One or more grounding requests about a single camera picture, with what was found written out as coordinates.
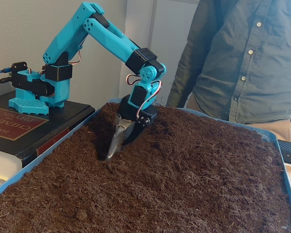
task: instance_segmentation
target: dark green shirt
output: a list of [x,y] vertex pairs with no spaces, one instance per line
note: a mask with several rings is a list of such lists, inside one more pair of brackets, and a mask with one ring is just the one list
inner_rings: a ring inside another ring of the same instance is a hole
[[191,92],[211,117],[291,119],[291,0],[200,0],[167,106]]

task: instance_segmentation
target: plastic tray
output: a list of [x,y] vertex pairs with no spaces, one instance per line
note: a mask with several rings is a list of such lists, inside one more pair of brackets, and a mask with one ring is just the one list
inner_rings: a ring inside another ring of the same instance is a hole
[[[113,102],[113,103],[120,103],[120,100],[121,99],[111,99],[109,102]],[[205,114],[202,114],[202,113],[199,113],[197,111],[193,111],[191,109],[181,109],[183,111],[186,111],[186,112],[189,112],[189,113],[192,113],[192,114],[195,114],[195,115],[198,115],[198,116],[201,116],[201,117],[209,117]],[[94,117],[97,113],[99,112],[96,111],[94,114],[92,114],[90,117],[88,117],[86,120],[84,120],[82,123],[80,123],[77,127],[75,127],[71,132],[69,132],[67,135],[65,135],[63,138],[61,138],[57,143],[55,143],[54,145],[52,145],[48,150],[46,150],[44,153],[42,153],[39,157],[37,157],[35,160],[33,160],[31,163],[29,163],[26,167],[24,167],[21,171],[19,171],[16,175],[14,175],[11,179],[9,179],[8,181],[6,181],[3,185],[0,186],[0,194],[10,185],[16,183],[17,181],[19,181],[23,175],[27,172],[30,172],[35,166],[37,166],[38,164],[40,164],[43,159],[52,153],[52,151],[61,143],[63,142],[66,138],[68,137],[71,137],[73,135],[73,133],[78,130],[80,127],[82,127],[84,124],[86,124],[92,117]],[[276,138],[276,136],[267,131],[267,130],[262,130],[262,129],[258,129],[258,128],[253,128],[253,127],[250,127],[250,126],[246,126],[246,125],[241,125],[241,124],[237,124],[237,123],[233,123],[233,122],[228,122],[228,121],[224,121],[224,120],[219,120],[219,119],[214,119],[214,120],[218,120],[218,121],[222,121],[222,122],[225,122],[227,124],[230,124],[230,125],[234,125],[234,126],[237,126],[237,127],[242,127],[242,128],[246,128],[248,130],[251,130],[251,131],[256,131],[258,134],[262,135],[262,139],[265,140],[265,141],[268,141],[268,142],[273,142],[274,145],[276,146],[276,148],[279,148],[279,144],[278,144],[278,140]],[[290,183],[290,180],[289,180],[289,177],[288,177],[288,174],[287,174],[287,170],[286,168],[284,167],[284,177],[285,177],[285,183],[286,183],[286,187],[287,187],[287,191],[288,191],[288,195],[289,195],[289,198],[290,198],[290,202],[291,202],[291,183]]]

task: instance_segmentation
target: white wall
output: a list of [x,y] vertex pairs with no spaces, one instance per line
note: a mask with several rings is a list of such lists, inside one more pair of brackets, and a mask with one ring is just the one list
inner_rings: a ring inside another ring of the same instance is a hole
[[166,105],[178,63],[187,43],[188,33],[198,0],[157,0],[151,51],[167,67],[163,86],[155,103]]
[[[149,47],[158,56],[157,60],[167,67],[167,73],[162,78],[163,87],[155,100],[156,104],[165,105],[167,102],[198,2],[199,0],[127,2],[126,35],[140,47]],[[129,73],[132,72],[122,64],[119,93],[121,98],[132,90],[132,86],[127,85],[125,81]]]
[[[42,55],[70,20],[82,0],[0,0],[0,69],[26,61],[41,70]],[[104,16],[125,30],[127,0],[93,0]],[[87,38],[82,62],[73,67],[70,99],[100,107],[119,94],[121,61],[93,38]],[[12,90],[0,84],[0,95]]]
[[[141,48],[146,48],[149,43],[153,5],[154,0],[128,0],[127,2],[125,34]],[[120,72],[120,98],[131,93],[132,86],[125,81],[130,73],[132,71],[123,63]]]

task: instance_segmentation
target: soil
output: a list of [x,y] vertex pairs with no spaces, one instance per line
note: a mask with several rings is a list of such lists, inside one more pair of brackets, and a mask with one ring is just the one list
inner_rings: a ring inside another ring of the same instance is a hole
[[276,148],[256,132],[159,108],[110,162],[116,104],[0,195],[0,233],[290,233]]

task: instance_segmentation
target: button-up shirt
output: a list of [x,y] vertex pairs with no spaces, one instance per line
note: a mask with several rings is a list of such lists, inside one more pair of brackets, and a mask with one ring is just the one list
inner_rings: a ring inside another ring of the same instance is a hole
[[291,119],[291,0],[200,0],[167,106],[191,92],[214,118]]

